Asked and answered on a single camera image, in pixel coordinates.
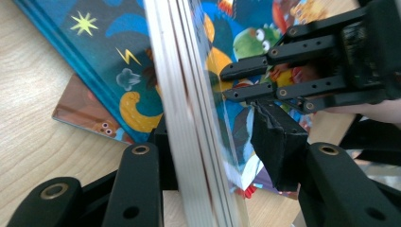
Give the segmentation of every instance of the yellow star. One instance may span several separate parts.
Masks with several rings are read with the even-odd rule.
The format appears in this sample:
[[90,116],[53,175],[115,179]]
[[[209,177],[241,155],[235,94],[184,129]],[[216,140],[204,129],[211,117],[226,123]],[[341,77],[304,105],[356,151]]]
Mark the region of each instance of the yellow star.
[[70,29],[75,30],[78,29],[78,35],[80,35],[83,31],[88,32],[90,36],[92,36],[92,32],[90,28],[98,29],[97,26],[94,26],[92,23],[97,20],[97,18],[92,18],[91,19],[91,13],[86,13],[85,18],[82,17],[80,12],[78,11],[79,18],[75,16],[71,16],[74,20],[76,20],[78,23],[74,26],[72,26]]

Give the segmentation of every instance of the wooden surface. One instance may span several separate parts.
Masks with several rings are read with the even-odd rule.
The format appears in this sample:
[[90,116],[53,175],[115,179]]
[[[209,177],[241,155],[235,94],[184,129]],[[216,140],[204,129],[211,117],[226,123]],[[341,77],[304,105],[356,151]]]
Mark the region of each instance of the wooden surface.
[[[354,6],[336,2],[335,13]],[[0,1],[0,226],[39,183],[71,176],[86,185],[119,165],[126,145],[51,118],[73,73],[13,3]],[[339,130],[331,119],[321,119],[329,125],[324,131],[340,138],[346,120]],[[314,141],[330,140],[316,134]],[[300,210],[297,201],[263,190],[247,205],[252,226],[289,226]],[[165,222],[185,226],[178,192],[165,192]]]

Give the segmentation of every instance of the book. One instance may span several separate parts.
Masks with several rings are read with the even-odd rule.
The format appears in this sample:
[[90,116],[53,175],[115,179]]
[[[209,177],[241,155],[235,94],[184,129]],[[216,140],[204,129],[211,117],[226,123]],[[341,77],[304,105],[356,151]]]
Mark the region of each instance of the book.
[[110,115],[77,74],[72,75],[52,117],[60,122],[91,131],[114,140],[133,144],[118,122]]
[[[187,215],[203,221],[190,224],[247,225],[244,203],[234,192],[247,190],[252,181],[244,176],[253,175],[253,179],[263,169],[250,143],[253,109],[225,100],[221,92],[265,81],[286,86],[300,74],[271,68],[265,75],[230,82],[221,81],[218,75],[233,61],[266,53],[289,26],[313,19],[300,17],[297,10],[301,9],[288,13],[300,2],[146,1],[156,71],[167,74],[158,81],[164,93],[173,159],[178,172],[184,173],[188,164],[193,170],[178,176],[185,179],[181,190]],[[324,13],[316,12],[307,16]],[[289,107],[283,108],[297,121],[302,118]],[[194,158],[201,162],[193,163]],[[194,184],[202,188],[193,190]],[[194,206],[193,197],[204,200]]]
[[116,123],[145,142],[163,105],[143,2],[14,0],[77,72]]

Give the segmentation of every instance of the blue book cover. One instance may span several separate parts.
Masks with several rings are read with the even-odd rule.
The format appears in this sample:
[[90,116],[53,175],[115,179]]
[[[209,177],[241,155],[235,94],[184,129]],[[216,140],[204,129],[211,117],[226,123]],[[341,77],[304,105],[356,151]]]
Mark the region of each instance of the blue book cover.
[[[280,65],[272,67],[264,75],[233,81],[221,81],[218,75],[232,62],[266,54],[290,26],[322,19],[325,10],[315,0],[200,0],[189,1],[193,11],[193,23],[198,36],[200,58],[216,95],[216,110],[221,131],[234,144],[235,153],[228,153],[227,172],[230,180],[245,190],[263,168],[255,156],[251,137],[253,131],[253,108],[244,103],[221,100],[221,92],[231,88],[250,86],[262,82],[274,82],[278,86],[296,83],[302,77],[300,68],[287,69]],[[310,127],[307,116],[282,108],[291,117]]]
[[163,106],[143,1],[14,2],[131,139],[147,141]]

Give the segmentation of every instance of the colorful book cover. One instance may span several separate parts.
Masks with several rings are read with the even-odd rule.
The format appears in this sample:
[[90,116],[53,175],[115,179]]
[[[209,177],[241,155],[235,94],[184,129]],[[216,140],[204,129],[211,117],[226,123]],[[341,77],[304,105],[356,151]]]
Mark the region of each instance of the colorful book cover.
[[[212,90],[217,94],[230,88],[266,81],[275,82],[281,87],[302,80],[300,68],[286,69],[281,65],[273,66],[265,75],[247,79],[221,81],[218,75],[231,62],[266,54],[288,27],[319,20],[326,15],[326,10],[316,0],[202,0],[192,1],[191,6],[199,36],[200,55],[205,59],[204,68],[211,78]],[[208,47],[205,47],[204,39],[207,39]],[[310,129],[310,115],[302,115],[286,105],[281,106],[307,131]],[[234,160],[240,178],[232,175],[230,180],[245,191],[263,169],[263,164],[253,158],[255,154],[250,142],[253,108],[229,100],[224,100],[223,105],[217,104],[216,108],[222,122],[228,117],[227,128],[235,147]],[[235,172],[235,165],[226,165],[226,169],[229,169],[227,172]]]
[[123,143],[133,143],[132,139],[76,74],[70,78],[52,117],[60,122]]
[[163,114],[141,0],[14,0],[133,142]]

